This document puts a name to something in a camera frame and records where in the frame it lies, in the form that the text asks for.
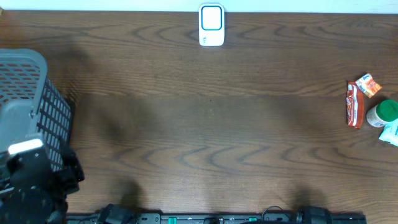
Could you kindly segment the white wet wipes pack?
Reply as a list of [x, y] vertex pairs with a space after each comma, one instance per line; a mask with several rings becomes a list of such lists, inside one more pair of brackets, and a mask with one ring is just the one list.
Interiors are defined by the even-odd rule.
[[398, 146], [398, 119], [385, 125], [383, 132], [379, 136], [379, 140], [388, 142], [394, 146]]

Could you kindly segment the green lid jar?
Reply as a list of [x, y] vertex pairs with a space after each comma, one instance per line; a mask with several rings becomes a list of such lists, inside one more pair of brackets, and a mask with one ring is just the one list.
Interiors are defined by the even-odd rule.
[[397, 102], [394, 100], [384, 100], [366, 113], [367, 122], [375, 128], [384, 127], [396, 119]]

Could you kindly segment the orange chocolate bar wrapper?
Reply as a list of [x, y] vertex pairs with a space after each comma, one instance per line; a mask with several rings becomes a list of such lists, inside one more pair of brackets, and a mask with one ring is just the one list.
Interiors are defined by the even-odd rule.
[[352, 81], [348, 82], [346, 112], [348, 126], [360, 129], [364, 120], [364, 97], [363, 92]]

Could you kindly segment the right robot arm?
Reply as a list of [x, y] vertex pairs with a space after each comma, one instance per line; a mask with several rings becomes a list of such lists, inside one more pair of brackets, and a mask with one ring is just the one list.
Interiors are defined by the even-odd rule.
[[298, 209], [294, 221], [301, 224], [332, 224], [331, 213], [327, 209], [313, 206]]

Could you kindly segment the orange snack box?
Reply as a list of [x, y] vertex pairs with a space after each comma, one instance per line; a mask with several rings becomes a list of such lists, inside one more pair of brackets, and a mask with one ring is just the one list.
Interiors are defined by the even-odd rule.
[[378, 84], [370, 73], [366, 73], [361, 78], [355, 81], [358, 88], [368, 97], [372, 98], [382, 86]]

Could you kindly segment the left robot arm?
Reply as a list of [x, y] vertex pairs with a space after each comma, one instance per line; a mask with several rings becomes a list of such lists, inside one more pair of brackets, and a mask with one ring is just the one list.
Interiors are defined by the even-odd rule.
[[1, 223], [66, 223], [67, 195], [85, 179], [76, 153], [60, 145], [64, 168], [53, 171], [41, 139], [11, 144], [6, 168], [11, 190], [1, 193]]

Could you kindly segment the grey plastic basket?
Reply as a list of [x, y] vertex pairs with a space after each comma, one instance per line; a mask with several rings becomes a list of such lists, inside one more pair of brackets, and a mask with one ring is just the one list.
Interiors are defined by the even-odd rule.
[[73, 112], [48, 77], [47, 61], [31, 49], [1, 49], [1, 155], [10, 145], [41, 138], [52, 170], [64, 168]]

